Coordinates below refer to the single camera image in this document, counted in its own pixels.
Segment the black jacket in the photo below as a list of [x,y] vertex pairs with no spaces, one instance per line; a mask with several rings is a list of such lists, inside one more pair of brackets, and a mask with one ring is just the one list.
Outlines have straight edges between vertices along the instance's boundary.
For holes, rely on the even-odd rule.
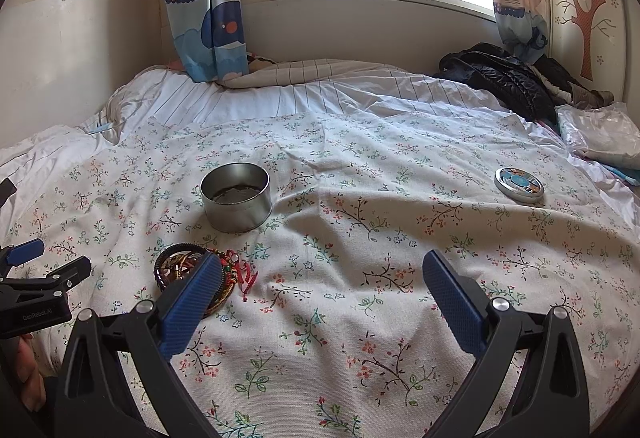
[[527,121],[556,123],[554,104],[540,79],[523,61],[498,46],[481,42],[469,50],[449,53],[434,77],[486,89]]

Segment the plastic bag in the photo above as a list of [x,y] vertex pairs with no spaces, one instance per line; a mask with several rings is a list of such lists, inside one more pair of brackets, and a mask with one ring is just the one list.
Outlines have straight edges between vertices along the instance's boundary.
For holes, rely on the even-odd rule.
[[570,150],[614,167],[640,169],[640,129],[626,114],[625,103],[589,111],[561,105],[556,113]]

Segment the floral bedsheet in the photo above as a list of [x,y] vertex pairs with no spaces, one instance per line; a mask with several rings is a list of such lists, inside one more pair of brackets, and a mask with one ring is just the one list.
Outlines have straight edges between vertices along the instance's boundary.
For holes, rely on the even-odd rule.
[[[46,242],[17,275],[37,277],[79,255],[92,275],[74,313],[130,310],[159,295],[159,252],[190,241],[233,248],[258,269],[203,320],[179,376],[223,437],[422,436],[473,363],[422,281],[437,248],[490,296],[523,310],[570,313],[588,378],[592,422],[640,357],[638,246],[587,177],[527,136],[513,114],[415,103],[379,118],[298,114],[168,128],[151,119],[73,168],[11,229]],[[210,169],[251,161],[270,173],[274,208],[258,229],[217,233],[198,185]],[[498,166],[543,180],[535,207],[495,187]],[[55,371],[72,322],[39,332]],[[513,358],[487,424],[507,406],[524,357]],[[149,425],[158,417],[122,355]]]

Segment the tin lid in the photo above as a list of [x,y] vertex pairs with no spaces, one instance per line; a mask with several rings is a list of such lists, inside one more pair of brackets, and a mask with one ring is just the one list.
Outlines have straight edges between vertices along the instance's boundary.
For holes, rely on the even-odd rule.
[[522,203],[535,203],[545,194],[545,187],[539,179],[514,167],[496,170],[494,181],[503,194]]

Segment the bed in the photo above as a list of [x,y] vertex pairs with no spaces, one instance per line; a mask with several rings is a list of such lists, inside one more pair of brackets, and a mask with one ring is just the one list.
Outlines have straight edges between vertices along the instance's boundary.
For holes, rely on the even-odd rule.
[[[460,351],[420,274],[437,248],[490,296],[546,313],[562,305],[580,342],[595,428],[638,367],[640,277],[633,194],[561,140],[462,84],[362,62],[280,64],[234,88],[150,68],[78,129],[56,127],[0,150],[17,195],[2,245],[41,237],[19,268],[37,277],[86,255],[74,313],[128,311],[159,291],[168,245],[231,248],[255,264],[204,319],[173,365],[223,437],[422,436],[472,357]],[[257,230],[207,223],[198,185],[233,161],[265,167],[274,208]],[[499,166],[543,180],[528,207],[493,183]],[[36,336],[59,368],[72,323]],[[484,426],[507,406],[516,354]],[[142,415],[161,430],[126,354]]]

